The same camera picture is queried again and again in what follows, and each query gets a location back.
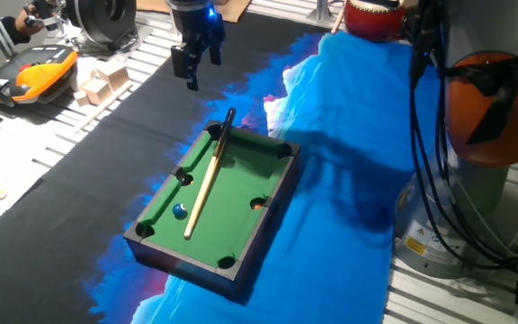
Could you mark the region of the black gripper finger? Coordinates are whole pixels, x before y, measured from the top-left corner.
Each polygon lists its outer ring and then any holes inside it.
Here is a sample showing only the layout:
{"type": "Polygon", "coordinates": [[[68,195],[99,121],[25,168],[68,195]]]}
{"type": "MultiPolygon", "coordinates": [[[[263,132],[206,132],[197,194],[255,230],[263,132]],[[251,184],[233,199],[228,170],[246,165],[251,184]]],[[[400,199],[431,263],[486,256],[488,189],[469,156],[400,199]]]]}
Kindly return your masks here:
{"type": "Polygon", "coordinates": [[[171,48],[171,59],[174,75],[184,79],[190,90],[198,90],[197,68],[201,61],[201,55],[192,52],[188,43],[181,42],[171,48]]]}
{"type": "Polygon", "coordinates": [[[222,44],[222,32],[214,31],[210,35],[210,63],[213,65],[216,65],[216,66],[220,66],[222,63],[221,44],[222,44]]]}

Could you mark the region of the person's bare hand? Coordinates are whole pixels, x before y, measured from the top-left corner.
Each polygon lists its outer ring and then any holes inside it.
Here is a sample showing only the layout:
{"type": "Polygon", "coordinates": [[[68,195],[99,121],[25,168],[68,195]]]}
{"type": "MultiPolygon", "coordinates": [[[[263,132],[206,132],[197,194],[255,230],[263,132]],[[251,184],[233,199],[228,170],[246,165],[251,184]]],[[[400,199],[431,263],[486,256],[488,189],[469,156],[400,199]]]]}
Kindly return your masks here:
{"type": "Polygon", "coordinates": [[[32,22],[31,16],[36,16],[36,7],[34,4],[28,4],[15,18],[15,28],[20,35],[31,37],[45,28],[41,23],[32,22]]]}

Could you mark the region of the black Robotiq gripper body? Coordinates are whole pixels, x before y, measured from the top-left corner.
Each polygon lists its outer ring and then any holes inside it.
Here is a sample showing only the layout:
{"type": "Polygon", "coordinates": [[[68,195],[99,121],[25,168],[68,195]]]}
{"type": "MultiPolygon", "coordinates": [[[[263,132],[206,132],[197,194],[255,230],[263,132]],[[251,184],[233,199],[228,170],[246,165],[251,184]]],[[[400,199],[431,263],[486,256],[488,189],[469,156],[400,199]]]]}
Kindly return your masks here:
{"type": "Polygon", "coordinates": [[[226,39],[222,15],[213,0],[168,0],[167,5],[185,47],[220,46],[226,39]]]}

